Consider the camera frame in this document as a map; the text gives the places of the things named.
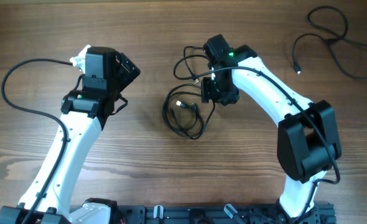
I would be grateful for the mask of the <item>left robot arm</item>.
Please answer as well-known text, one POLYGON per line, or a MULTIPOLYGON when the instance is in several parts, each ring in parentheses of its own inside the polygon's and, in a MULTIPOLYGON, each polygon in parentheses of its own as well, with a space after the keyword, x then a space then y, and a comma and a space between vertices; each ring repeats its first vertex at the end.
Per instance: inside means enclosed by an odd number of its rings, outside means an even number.
POLYGON ((0 223, 125 223, 114 200, 89 198, 74 212, 72 193, 89 150, 109 116, 120 112, 115 102, 140 74, 131 60, 109 47, 87 45, 68 65, 82 75, 63 97, 61 116, 49 152, 33 183, 16 207, 3 206, 0 223))

